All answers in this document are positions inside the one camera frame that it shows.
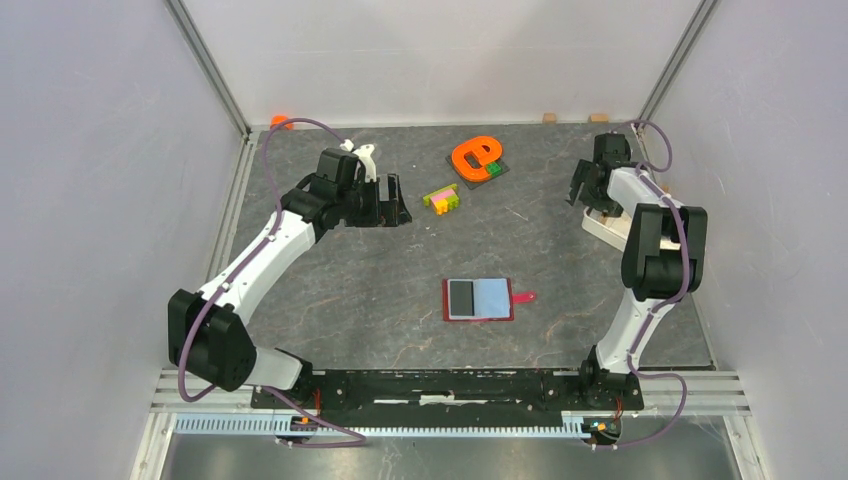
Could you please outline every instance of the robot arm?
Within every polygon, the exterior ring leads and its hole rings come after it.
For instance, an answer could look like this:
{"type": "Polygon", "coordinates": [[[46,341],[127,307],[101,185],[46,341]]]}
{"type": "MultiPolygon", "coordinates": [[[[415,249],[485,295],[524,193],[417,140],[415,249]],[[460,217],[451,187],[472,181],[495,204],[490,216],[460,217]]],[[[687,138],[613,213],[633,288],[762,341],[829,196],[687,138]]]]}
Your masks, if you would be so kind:
{"type": "Polygon", "coordinates": [[[187,370],[224,389],[243,384],[291,388],[300,375],[300,359],[279,350],[257,348],[245,326],[259,302],[300,255],[327,230],[344,220],[353,227],[396,227],[412,221],[398,177],[387,175],[389,198],[380,199],[380,179],[371,158],[373,145],[353,151],[352,144],[321,153],[316,172],[282,196],[282,221],[274,212],[248,247],[218,276],[195,293],[179,290],[168,303],[169,357],[179,362],[187,332],[200,310],[219,289],[189,350],[187,370]],[[258,251],[260,243],[268,243],[258,251]],[[232,284],[231,274],[242,268],[232,284]]]}
{"type": "MultiPolygon", "coordinates": [[[[630,147],[624,135],[607,133],[595,138],[593,161],[581,160],[572,177],[569,200],[572,205],[579,198],[588,208],[609,216],[626,212],[632,218],[621,260],[621,278],[626,287],[624,298],[607,334],[593,347],[589,359],[581,367],[589,384],[604,380],[614,384],[616,379],[626,381],[631,376],[628,355],[633,368],[638,369],[645,345],[674,305],[656,307],[677,294],[683,280],[679,247],[663,249],[660,246],[663,237],[677,244],[680,242],[671,211],[656,190],[646,183],[646,180],[651,182],[648,174],[635,167],[630,161],[630,147]],[[649,313],[653,314],[653,319],[646,326],[649,313]],[[643,328],[640,341],[631,351],[643,328]]],[[[707,214],[702,208],[687,207],[671,200],[684,222],[689,247],[688,291],[693,292],[703,272],[707,214]]]]}

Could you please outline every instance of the metal frame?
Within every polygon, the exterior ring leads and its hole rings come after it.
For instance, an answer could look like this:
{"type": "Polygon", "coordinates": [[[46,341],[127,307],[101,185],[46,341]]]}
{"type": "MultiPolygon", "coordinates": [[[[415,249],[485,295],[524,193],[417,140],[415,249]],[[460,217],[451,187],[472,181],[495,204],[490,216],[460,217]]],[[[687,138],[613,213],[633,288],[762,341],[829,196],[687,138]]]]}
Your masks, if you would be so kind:
{"type": "Polygon", "coordinates": [[[209,53],[209,49],[203,42],[203,37],[200,36],[200,32],[197,30],[194,20],[191,19],[185,3],[183,3],[183,0],[165,0],[165,5],[174,17],[174,21],[180,28],[189,48],[191,48],[194,57],[197,59],[197,63],[200,65],[200,69],[203,70],[203,73],[215,90],[215,94],[218,95],[221,103],[224,104],[224,109],[227,111],[227,115],[229,115],[236,130],[241,133],[243,138],[247,138],[250,135],[250,124],[247,123],[247,120],[241,113],[235,97],[233,97],[232,92],[227,87],[227,82],[224,81],[221,71],[215,65],[215,60],[212,59],[212,54],[209,53]]]}
{"type": "Polygon", "coordinates": [[[656,85],[654,85],[654,89],[651,90],[651,94],[648,95],[648,100],[645,102],[645,106],[642,107],[642,111],[639,112],[639,116],[637,118],[641,118],[643,120],[650,120],[653,118],[657,111],[657,107],[659,107],[660,102],[668,92],[672,81],[674,81],[674,78],[677,76],[677,72],[680,71],[680,67],[683,65],[684,60],[686,60],[686,57],[695,45],[695,41],[701,34],[701,30],[703,30],[707,20],[710,19],[710,16],[715,10],[715,6],[717,4],[718,0],[701,0],[701,3],[698,4],[698,7],[695,9],[695,13],[689,20],[689,24],[686,25],[683,35],[677,42],[677,46],[674,47],[674,51],[671,53],[668,63],[666,63],[665,68],[660,74],[660,78],[657,80],[656,85]]]}
{"type": "Polygon", "coordinates": [[[233,181],[227,190],[227,201],[221,214],[218,228],[218,236],[215,239],[215,247],[212,250],[212,258],[209,261],[209,270],[206,279],[218,275],[229,263],[230,253],[233,248],[233,238],[236,235],[241,205],[244,202],[244,194],[247,191],[247,180],[250,177],[250,169],[253,166],[253,155],[256,152],[256,139],[258,134],[251,134],[242,143],[233,173],[233,181]]]}
{"type": "MultiPolygon", "coordinates": [[[[683,416],[722,417],[742,479],[770,478],[760,455],[751,410],[738,375],[729,371],[684,371],[680,374],[689,386],[689,396],[683,416]]],[[[199,392],[207,385],[207,382],[193,375],[189,375],[186,379],[186,388],[191,394],[199,392]]],[[[630,412],[634,418],[669,417],[680,401],[679,386],[675,380],[644,380],[642,391],[645,409],[640,412],[630,412]]],[[[216,390],[196,403],[185,403],[177,392],[177,371],[170,368],[162,370],[130,478],[158,480],[161,477],[174,433],[271,435],[277,433],[277,428],[285,428],[288,432],[290,421],[297,413],[287,409],[255,410],[250,406],[252,395],[253,388],[245,386],[233,392],[216,390]],[[192,423],[204,420],[206,421],[204,424],[192,423]],[[268,428],[274,429],[274,432],[266,431],[268,428]]],[[[612,411],[562,412],[563,428],[551,428],[544,431],[543,429],[358,430],[362,430],[362,433],[366,435],[378,437],[575,438],[575,432],[571,431],[568,425],[573,424],[577,419],[611,416],[613,413],[612,411]]]]}

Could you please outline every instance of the orange clip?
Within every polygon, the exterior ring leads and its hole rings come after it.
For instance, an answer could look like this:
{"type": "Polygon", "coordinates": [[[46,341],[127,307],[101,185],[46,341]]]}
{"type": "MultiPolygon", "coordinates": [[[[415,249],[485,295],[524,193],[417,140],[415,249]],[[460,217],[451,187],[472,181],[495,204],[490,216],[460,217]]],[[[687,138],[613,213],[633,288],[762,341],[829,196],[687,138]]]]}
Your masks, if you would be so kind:
{"type": "Polygon", "coordinates": [[[492,174],[486,170],[486,165],[498,161],[502,154],[501,142],[492,137],[474,137],[453,149],[451,163],[462,178],[480,183],[492,178],[492,174]],[[468,162],[469,155],[477,161],[478,167],[468,162]]]}
{"type": "MultiPolygon", "coordinates": [[[[289,119],[289,117],[287,117],[285,115],[274,115],[274,118],[271,119],[271,128],[273,128],[274,125],[276,125],[278,123],[283,123],[288,119],[289,119]]],[[[290,123],[283,128],[285,128],[286,130],[294,130],[294,124],[290,123]]]]}

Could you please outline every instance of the gray table surface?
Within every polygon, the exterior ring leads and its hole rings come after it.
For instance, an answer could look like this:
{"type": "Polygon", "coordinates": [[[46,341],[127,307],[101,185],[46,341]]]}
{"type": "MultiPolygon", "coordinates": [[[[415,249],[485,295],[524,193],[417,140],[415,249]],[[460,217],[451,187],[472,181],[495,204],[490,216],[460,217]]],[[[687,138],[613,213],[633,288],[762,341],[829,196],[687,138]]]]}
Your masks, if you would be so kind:
{"type": "MultiPolygon", "coordinates": [[[[377,145],[378,173],[400,175],[413,222],[328,232],[266,295],[248,326],[254,342],[283,348],[317,368],[578,366],[606,333],[624,290],[620,252],[585,232],[581,209],[565,202],[578,159],[591,158],[593,138],[606,128],[343,130],[357,144],[377,145]],[[477,135],[502,143],[511,171],[472,191],[445,156],[477,135]],[[460,183],[458,209],[437,216],[422,205],[423,195],[451,183],[460,183]],[[514,291],[535,291],[537,300],[517,305],[513,322],[444,322],[441,280],[483,277],[509,277],[514,291]]],[[[320,130],[274,135],[268,152],[280,191],[313,172],[321,150],[334,144],[320,130]]],[[[261,149],[256,151],[233,258],[273,211],[261,149]]],[[[659,325],[642,364],[709,363],[687,297],[659,325]]]]}

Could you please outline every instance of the purple cable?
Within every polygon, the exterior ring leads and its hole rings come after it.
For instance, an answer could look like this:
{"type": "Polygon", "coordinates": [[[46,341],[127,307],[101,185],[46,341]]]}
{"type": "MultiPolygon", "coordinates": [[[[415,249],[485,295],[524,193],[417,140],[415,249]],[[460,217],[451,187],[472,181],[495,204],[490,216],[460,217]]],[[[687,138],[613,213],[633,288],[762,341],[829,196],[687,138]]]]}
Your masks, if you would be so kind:
{"type": "Polygon", "coordinates": [[[686,397],[689,395],[689,388],[686,385],[686,379],[684,379],[680,374],[674,372],[663,372],[654,374],[642,373],[633,365],[633,357],[631,355],[632,352],[635,352],[639,348],[639,344],[642,343],[642,340],[644,339],[648,328],[654,321],[654,314],[667,305],[679,302],[683,298],[683,296],[686,295],[686,292],[689,290],[690,274],[689,244],[686,241],[686,230],[683,227],[683,219],[680,217],[680,211],[677,209],[677,206],[674,204],[674,202],[672,202],[671,199],[666,195],[666,193],[663,192],[662,189],[660,189],[653,181],[651,181],[651,179],[649,179],[647,175],[644,175],[641,170],[641,167],[643,165],[647,165],[649,168],[657,172],[668,171],[668,169],[671,168],[672,159],[671,142],[669,141],[665,132],[663,132],[662,129],[653,122],[647,120],[631,120],[626,124],[631,125],[640,123],[644,123],[653,127],[657,131],[657,133],[659,133],[660,136],[663,138],[663,141],[665,141],[666,147],[668,148],[668,164],[664,168],[659,169],[648,162],[641,162],[639,163],[639,165],[636,166],[636,172],[639,175],[639,179],[642,181],[642,183],[644,183],[652,192],[654,192],[654,194],[669,208],[669,210],[671,210],[671,215],[672,217],[674,217],[674,225],[677,228],[677,235],[680,238],[680,257],[683,260],[683,282],[680,285],[680,290],[678,290],[673,297],[663,302],[660,302],[654,308],[652,308],[650,312],[648,312],[647,317],[645,317],[645,321],[642,322],[642,327],[639,329],[639,332],[636,334],[636,338],[633,340],[633,345],[630,346],[630,351],[627,355],[627,368],[629,368],[634,375],[644,380],[673,378],[680,382],[682,392],[680,396],[680,404],[678,404],[677,410],[674,412],[674,415],[672,415],[671,420],[669,420],[669,422],[659,431],[645,438],[640,438],[638,440],[633,440],[630,442],[624,442],[616,445],[597,445],[596,448],[599,448],[601,450],[616,450],[624,447],[635,447],[637,445],[642,445],[650,441],[656,440],[657,438],[665,435],[680,418],[680,415],[683,413],[683,409],[686,407],[686,397]]]}
{"type": "MultiPolygon", "coordinates": [[[[332,134],[334,137],[336,137],[336,139],[339,141],[339,143],[344,143],[344,138],[342,138],[342,136],[337,131],[333,130],[332,128],[330,128],[329,126],[327,126],[327,125],[325,125],[321,122],[318,122],[316,120],[312,120],[312,119],[309,119],[309,118],[290,118],[288,120],[280,122],[280,123],[274,125],[273,127],[271,127],[271,129],[268,131],[268,135],[265,136],[265,141],[262,143],[262,165],[265,167],[265,177],[268,180],[268,185],[271,187],[271,193],[272,193],[272,195],[274,195],[274,201],[275,201],[275,204],[276,204],[276,212],[275,212],[276,215],[274,217],[274,225],[271,227],[271,232],[276,232],[277,229],[280,227],[280,224],[282,224],[282,222],[283,222],[283,204],[280,201],[281,195],[280,195],[279,188],[277,187],[277,182],[274,181],[274,177],[273,177],[273,175],[271,175],[271,168],[268,165],[268,143],[269,143],[269,140],[271,139],[271,136],[275,132],[278,132],[280,129],[284,128],[286,125],[289,125],[289,124],[292,124],[292,123],[309,123],[309,124],[315,125],[317,127],[321,127],[324,130],[326,130],[327,132],[329,132],[330,134],[332,134]]],[[[262,239],[261,242],[259,242],[258,245],[256,245],[256,248],[254,248],[253,250],[250,251],[250,253],[247,254],[247,256],[244,258],[244,260],[242,260],[241,262],[239,262],[238,265],[236,265],[236,267],[233,269],[233,271],[230,272],[229,275],[227,275],[226,279],[224,279],[224,282],[221,284],[221,286],[219,286],[217,289],[215,289],[215,292],[212,293],[212,296],[209,297],[209,300],[207,300],[206,303],[203,305],[203,308],[200,309],[200,313],[197,314],[197,318],[195,318],[194,323],[191,324],[191,328],[188,331],[188,335],[186,335],[186,341],[183,344],[183,349],[180,352],[180,361],[179,361],[178,371],[177,371],[177,389],[180,392],[180,398],[182,398],[184,401],[189,402],[189,403],[196,402],[196,401],[200,400],[201,398],[205,397],[207,394],[209,394],[209,392],[211,392],[212,390],[215,389],[215,385],[209,385],[208,387],[203,389],[203,391],[201,391],[200,393],[198,393],[197,395],[192,397],[191,395],[188,394],[188,391],[186,390],[186,386],[185,386],[186,364],[188,363],[188,354],[189,354],[189,351],[191,351],[191,345],[194,343],[194,339],[197,336],[197,331],[200,330],[200,325],[203,323],[203,319],[206,318],[206,315],[209,313],[209,310],[212,309],[212,305],[214,305],[215,302],[217,302],[218,299],[221,298],[221,295],[223,295],[224,292],[226,292],[226,289],[224,288],[224,284],[232,285],[233,282],[235,282],[236,278],[239,276],[239,274],[250,264],[250,262],[253,261],[254,258],[256,258],[257,255],[259,255],[260,252],[262,252],[262,249],[265,248],[265,246],[268,245],[269,243],[271,243],[271,240],[266,236],[265,238],[262,239]]],[[[327,428],[332,428],[333,430],[336,430],[338,432],[345,433],[347,435],[351,435],[351,436],[356,437],[358,439],[358,440],[355,440],[355,441],[352,441],[352,442],[341,442],[341,443],[322,443],[322,444],[316,444],[316,445],[302,444],[302,445],[297,445],[298,447],[303,447],[303,448],[339,448],[339,447],[355,447],[355,446],[362,445],[363,443],[365,443],[365,436],[360,435],[356,432],[352,432],[352,431],[350,431],[350,430],[348,430],[344,427],[334,425],[330,422],[321,420],[321,419],[307,413],[306,411],[301,409],[299,406],[297,406],[293,401],[291,401],[288,397],[286,397],[283,394],[283,392],[277,390],[276,388],[267,387],[267,386],[263,387],[263,388],[266,389],[267,391],[271,392],[272,395],[279,398],[281,401],[283,401],[284,403],[286,403],[290,407],[297,410],[301,415],[315,421],[315,423],[323,425],[327,428]]]]}
{"type": "Polygon", "coordinates": [[[362,435],[361,433],[356,433],[353,430],[348,430],[347,428],[344,428],[342,426],[330,423],[326,420],[323,420],[319,417],[316,417],[315,415],[312,415],[311,413],[309,413],[306,410],[304,410],[303,408],[301,408],[300,405],[294,403],[290,398],[283,395],[283,392],[277,390],[274,387],[262,387],[262,389],[265,390],[266,392],[270,393],[271,395],[277,397],[278,400],[280,400],[281,402],[285,403],[286,405],[288,405],[289,407],[294,409],[297,413],[299,413],[299,414],[303,415],[304,417],[312,420],[313,422],[317,423],[318,425],[321,425],[321,426],[324,426],[324,427],[327,427],[327,428],[332,428],[333,430],[335,430],[339,433],[343,433],[345,435],[350,435],[351,437],[356,438],[356,440],[349,441],[349,442],[291,443],[290,445],[292,447],[295,447],[295,448],[347,448],[347,447],[359,447],[359,446],[365,445],[365,440],[366,440],[365,435],[362,435]]]}
{"type": "Polygon", "coordinates": [[[621,125],[618,125],[617,127],[613,128],[613,130],[617,130],[617,129],[624,127],[624,126],[629,127],[629,126],[632,126],[632,125],[638,126],[638,125],[643,125],[643,124],[648,125],[649,127],[652,127],[654,130],[657,131],[657,133],[660,134],[660,137],[662,137],[663,142],[665,142],[666,151],[668,151],[668,163],[666,163],[664,167],[659,168],[656,165],[652,164],[651,162],[648,162],[647,160],[643,160],[643,161],[639,162],[639,164],[636,166],[636,170],[641,170],[642,167],[648,167],[655,172],[660,172],[660,173],[667,172],[671,168],[671,160],[674,157],[674,154],[671,150],[671,140],[668,139],[668,135],[665,134],[665,132],[662,130],[662,128],[659,127],[659,125],[657,125],[656,123],[654,123],[650,120],[638,120],[638,119],[636,119],[636,120],[628,120],[628,121],[622,123],[621,125]]]}

